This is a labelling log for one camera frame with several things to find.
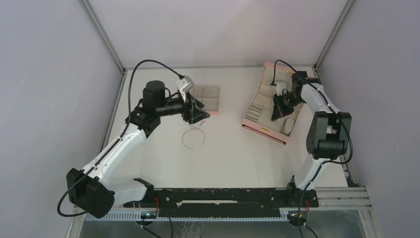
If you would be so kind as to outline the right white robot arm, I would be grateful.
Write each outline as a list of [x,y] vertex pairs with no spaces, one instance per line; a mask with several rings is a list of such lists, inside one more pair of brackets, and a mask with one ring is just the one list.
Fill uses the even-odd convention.
[[294,72],[291,78],[291,90],[284,89],[273,95],[271,120],[291,115],[301,103],[308,105],[313,115],[306,138],[308,156],[291,179],[295,187],[286,192],[287,202],[300,206],[306,200],[303,190],[314,189],[318,176],[329,164],[339,164],[341,155],[353,152],[352,117],[331,102],[319,78],[308,77],[304,71]]

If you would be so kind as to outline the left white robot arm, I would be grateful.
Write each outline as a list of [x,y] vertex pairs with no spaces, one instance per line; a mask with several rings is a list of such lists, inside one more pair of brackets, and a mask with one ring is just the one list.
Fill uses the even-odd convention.
[[124,159],[160,125],[162,117],[180,114],[188,124],[210,117],[204,104],[190,93],[194,86],[192,80],[185,77],[177,81],[177,92],[166,96],[162,81],[148,82],[143,97],[131,110],[114,140],[82,169],[72,168],[67,173],[65,195],[69,201],[96,218],[104,217],[112,207],[132,201],[144,207],[152,205],[155,194],[144,180],[135,178],[129,183],[112,186],[110,179]]

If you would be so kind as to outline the pink compartment tray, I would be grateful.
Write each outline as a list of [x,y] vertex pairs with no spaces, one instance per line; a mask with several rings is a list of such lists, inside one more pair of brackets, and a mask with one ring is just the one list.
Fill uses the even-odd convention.
[[220,87],[194,86],[189,93],[204,104],[203,110],[211,116],[219,115]]

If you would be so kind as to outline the pink jewelry box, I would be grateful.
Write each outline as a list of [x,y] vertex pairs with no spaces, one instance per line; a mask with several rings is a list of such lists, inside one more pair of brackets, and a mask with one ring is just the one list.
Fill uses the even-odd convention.
[[261,79],[251,104],[242,119],[242,128],[269,138],[281,144],[289,141],[290,134],[299,117],[302,103],[294,107],[294,112],[286,117],[271,121],[273,112],[273,95],[276,94],[275,81],[285,81],[287,90],[292,89],[290,68],[266,62],[262,68]]

